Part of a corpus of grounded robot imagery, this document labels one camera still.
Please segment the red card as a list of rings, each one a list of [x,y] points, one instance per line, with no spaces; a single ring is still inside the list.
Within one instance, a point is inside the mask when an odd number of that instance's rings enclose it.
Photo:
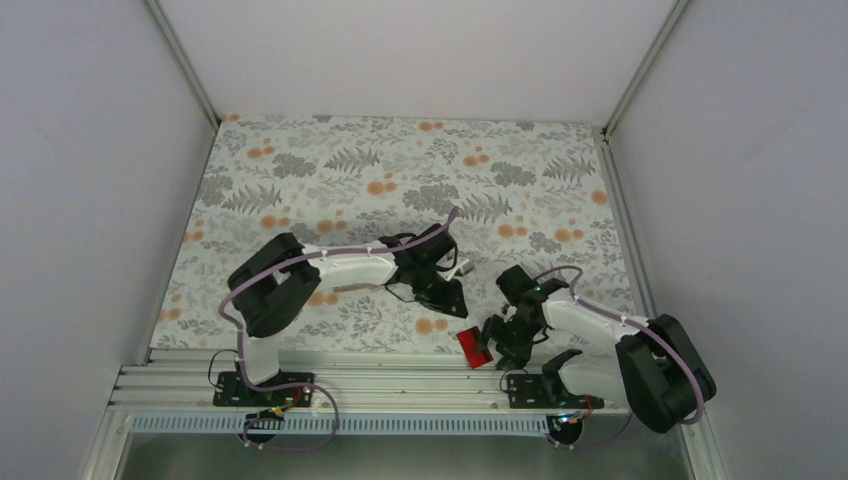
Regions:
[[[479,327],[475,326],[462,330],[457,333],[456,338],[468,366],[472,370],[476,370],[493,361],[493,355],[482,341],[482,333]]]

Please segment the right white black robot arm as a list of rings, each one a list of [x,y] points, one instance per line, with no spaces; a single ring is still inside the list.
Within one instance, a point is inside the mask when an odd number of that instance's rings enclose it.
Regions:
[[[503,272],[496,285],[507,306],[484,321],[474,343],[485,357],[497,352],[497,369],[518,380],[507,390],[512,407],[593,410],[611,402],[657,433],[699,422],[717,387],[680,321],[611,309],[555,273],[530,276],[520,266]],[[540,373],[525,373],[534,347],[557,329],[601,354],[569,348],[547,360]]]

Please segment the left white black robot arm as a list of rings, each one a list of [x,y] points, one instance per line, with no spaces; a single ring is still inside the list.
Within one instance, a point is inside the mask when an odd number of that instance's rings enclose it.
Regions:
[[[443,315],[465,318],[468,308],[455,266],[441,260],[457,244],[439,224],[414,235],[382,236],[367,244],[325,249],[284,232],[234,270],[223,306],[238,320],[239,392],[255,405],[278,391],[281,334],[321,289],[406,285],[415,303]]]

